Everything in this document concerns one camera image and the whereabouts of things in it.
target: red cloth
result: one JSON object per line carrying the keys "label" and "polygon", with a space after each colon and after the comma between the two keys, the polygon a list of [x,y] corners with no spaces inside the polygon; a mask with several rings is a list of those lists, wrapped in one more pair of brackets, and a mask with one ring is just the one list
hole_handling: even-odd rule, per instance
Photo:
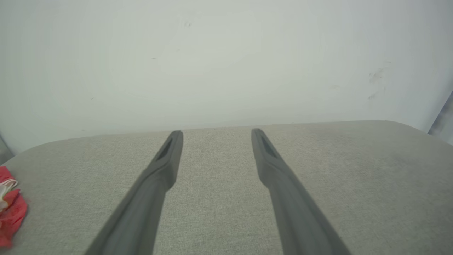
{"label": "red cloth", "polygon": [[[11,173],[6,167],[0,167],[0,182],[8,179],[13,179]],[[0,213],[0,247],[13,246],[11,239],[27,212],[27,204],[19,191],[12,190],[3,197],[9,207]]]}

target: wall stain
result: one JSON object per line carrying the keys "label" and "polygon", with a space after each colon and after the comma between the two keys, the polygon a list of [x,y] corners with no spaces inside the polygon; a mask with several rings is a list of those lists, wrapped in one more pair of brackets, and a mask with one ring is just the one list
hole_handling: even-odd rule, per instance
{"label": "wall stain", "polygon": [[379,68],[374,74],[370,73],[370,75],[369,75],[370,83],[371,84],[377,83],[384,75],[384,70],[385,70],[385,68]]}
{"label": "wall stain", "polygon": [[379,93],[379,92],[374,92],[373,94],[371,94],[371,96],[368,97],[368,100],[373,100],[373,99],[375,99],[375,98],[377,97],[377,94],[378,94],[378,93]]}

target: white wall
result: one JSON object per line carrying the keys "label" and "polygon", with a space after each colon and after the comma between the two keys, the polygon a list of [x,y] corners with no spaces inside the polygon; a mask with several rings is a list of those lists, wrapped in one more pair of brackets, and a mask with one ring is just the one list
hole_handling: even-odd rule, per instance
{"label": "white wall", "polygon": [[0,134],[385,119],[428,131],[449,0],[0,0]]}

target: gray fabric surface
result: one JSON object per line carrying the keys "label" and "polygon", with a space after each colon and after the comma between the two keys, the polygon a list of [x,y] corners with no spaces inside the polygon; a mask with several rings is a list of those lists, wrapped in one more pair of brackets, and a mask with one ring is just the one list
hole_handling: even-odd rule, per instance
{"label": "gray fabric surface", "polygon": [[[387,121],[261,128],[352,253],[453,252],[453,146]],[[3,253],[83,254],[168,134],[58,141],[9,160],[29,212]],[[282,254],[251,127],[184,131],[154,254]]]}

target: gray couch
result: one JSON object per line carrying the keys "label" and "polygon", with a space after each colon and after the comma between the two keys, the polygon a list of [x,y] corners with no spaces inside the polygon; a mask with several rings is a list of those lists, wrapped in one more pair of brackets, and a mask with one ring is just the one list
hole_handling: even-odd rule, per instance
{"label": "gray couch", "polygon": [[[453,254],[453,146],[388,121],[260,128],[353,254]],[[183,132],[154,254],[282,254],[251,127]],[[51,142],[9,160],[29,211],[3,253],[83,254],[168,134]]]}

